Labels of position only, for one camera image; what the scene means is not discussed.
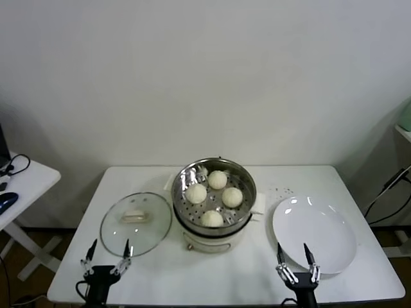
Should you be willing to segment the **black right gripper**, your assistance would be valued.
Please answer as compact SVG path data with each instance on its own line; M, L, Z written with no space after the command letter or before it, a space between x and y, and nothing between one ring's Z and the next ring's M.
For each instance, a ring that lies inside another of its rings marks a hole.
M288 288L295 293L297 306L303 308L317 308L318 303L315 297L315 290L320 281L320 266L308 245L304 243L304 252L309 265L309 273L296 273L287 266L285 256L280 243L277 244L276 270L284 283L289 283Z

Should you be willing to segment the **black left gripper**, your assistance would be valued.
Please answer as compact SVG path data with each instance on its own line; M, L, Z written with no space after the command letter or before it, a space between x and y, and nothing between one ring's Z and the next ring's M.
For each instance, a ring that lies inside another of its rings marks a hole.
M92 258L97 242L98 240L95 239L91 247L87 250L85 258L80 260L84 280L89 287L85 295L84 307L106 307L110 287L120 280L120 277L131 265L130 245L129 239L127 239L123 257L115 266L104 265L92 267Z

